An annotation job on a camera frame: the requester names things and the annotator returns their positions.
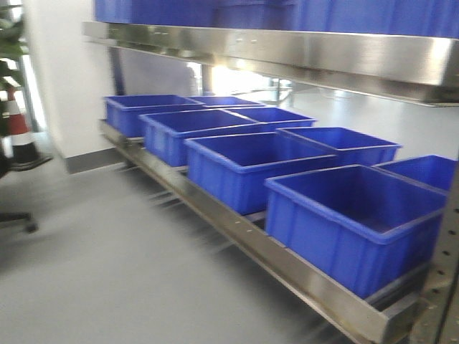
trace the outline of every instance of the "baseboard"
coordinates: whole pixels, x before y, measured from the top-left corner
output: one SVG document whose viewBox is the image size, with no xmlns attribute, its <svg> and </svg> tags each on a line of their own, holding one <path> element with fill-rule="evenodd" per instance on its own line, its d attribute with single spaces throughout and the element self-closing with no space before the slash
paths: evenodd
<svg viewBox="0 0 459 344">
<path fill-rule="evenodd" d="M 65 158 L 67 171 L 71 174 L 93 170 L 103 166 L 113 165 L 123 161 L 122 155 L 114 148 L 99 150 L 81 156 Z"/>
</svg>

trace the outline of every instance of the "floor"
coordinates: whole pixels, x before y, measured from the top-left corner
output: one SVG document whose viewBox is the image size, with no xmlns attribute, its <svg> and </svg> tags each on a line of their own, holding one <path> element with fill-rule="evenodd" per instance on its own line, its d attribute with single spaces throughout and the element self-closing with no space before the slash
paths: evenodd
<svg viewBox="0 0 459 344">
<path fill-rule="evenodd" d="M 138 169 L 56 158 L 0 193 L 40 225 L 1 231 L 1 343 L 348 343 Z"/>
<path fill-rule="evenodd" d="M 295 92 L 286 105 L 317 119 L 316 126 L 345 127 L 399 143 L 403 149 L 396 159 L 424 154 L 458 159 L 459 107 L 428 107 L 318 87 Z"/>
</svg>

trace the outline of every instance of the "perforated metal upright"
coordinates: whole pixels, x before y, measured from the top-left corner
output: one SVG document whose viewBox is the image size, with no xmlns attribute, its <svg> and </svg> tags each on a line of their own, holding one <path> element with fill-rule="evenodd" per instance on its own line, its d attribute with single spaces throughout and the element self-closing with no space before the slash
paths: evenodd
<svg viewBox="0 0 459 344">
<path fill-rule="evenodd" d="M 432 266 L 420 299 L 421 315 L 412 330 L 412 343 L 459 343 L 458 273 L 459 167 L 456 167 Z"/>
</svg>

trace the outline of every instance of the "office chair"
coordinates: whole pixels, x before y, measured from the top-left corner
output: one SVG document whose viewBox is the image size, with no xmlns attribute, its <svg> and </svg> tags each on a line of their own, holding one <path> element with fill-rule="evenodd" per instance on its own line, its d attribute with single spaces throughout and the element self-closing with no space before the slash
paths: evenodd
<svg viewBox="0 0 459 344">
<path fill-rule="evenodd" d="M 0 151 L 0 179 L 3 178 L 9 171 L 9 160 Z M 25 221 L 25 231 L 33 233 L 38 230 L 38 225 L 32 217 L 32 213 L 1 213 L 0 224 L 15 224 L 18 221 Z"/>
</svg>

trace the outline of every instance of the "upper shelf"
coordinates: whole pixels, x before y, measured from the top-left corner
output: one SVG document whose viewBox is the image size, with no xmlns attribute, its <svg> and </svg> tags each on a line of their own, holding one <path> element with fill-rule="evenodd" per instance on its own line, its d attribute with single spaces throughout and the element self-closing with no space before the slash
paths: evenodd
<svg viewBox="0 0 459 344">
<path fill-rule="evenodd" d="M 114 47 L 426 105 L 459 105 L 459 40 L 85 22 Z"/>
</svg>

